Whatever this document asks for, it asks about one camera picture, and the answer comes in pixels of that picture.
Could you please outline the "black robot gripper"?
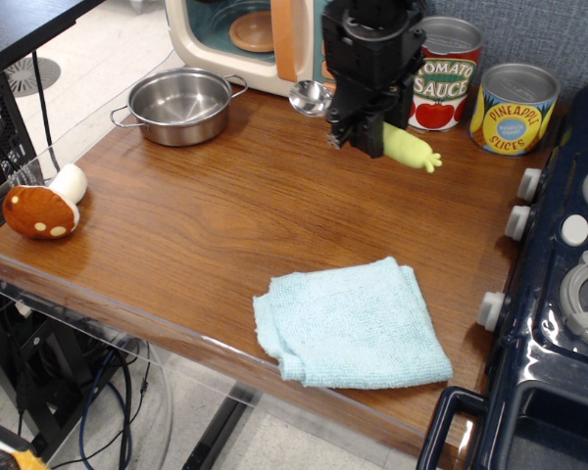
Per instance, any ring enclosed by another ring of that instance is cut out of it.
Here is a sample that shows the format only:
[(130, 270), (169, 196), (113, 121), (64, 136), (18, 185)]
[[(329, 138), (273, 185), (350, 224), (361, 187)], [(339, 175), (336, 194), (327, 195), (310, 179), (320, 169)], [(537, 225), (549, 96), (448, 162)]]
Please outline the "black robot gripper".
[(321, 15), (324, 56), (336, 89), (328, 143), (372, 158), (384, 154), (383, 125), (405, 130), (414, 75), (423, 63), (424, 1), (331, 1)]

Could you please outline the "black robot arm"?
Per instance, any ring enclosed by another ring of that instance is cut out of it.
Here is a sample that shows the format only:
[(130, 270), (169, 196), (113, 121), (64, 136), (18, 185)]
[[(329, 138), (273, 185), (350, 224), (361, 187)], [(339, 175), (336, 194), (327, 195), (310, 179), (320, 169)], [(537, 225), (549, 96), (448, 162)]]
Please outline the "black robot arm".
[(423, 65), (420, 1), (331, 1), (321, 16), (324, 58), (335, 81), (329, 142), (372, 158), (384, 154), (383, 125), (407, 127)]

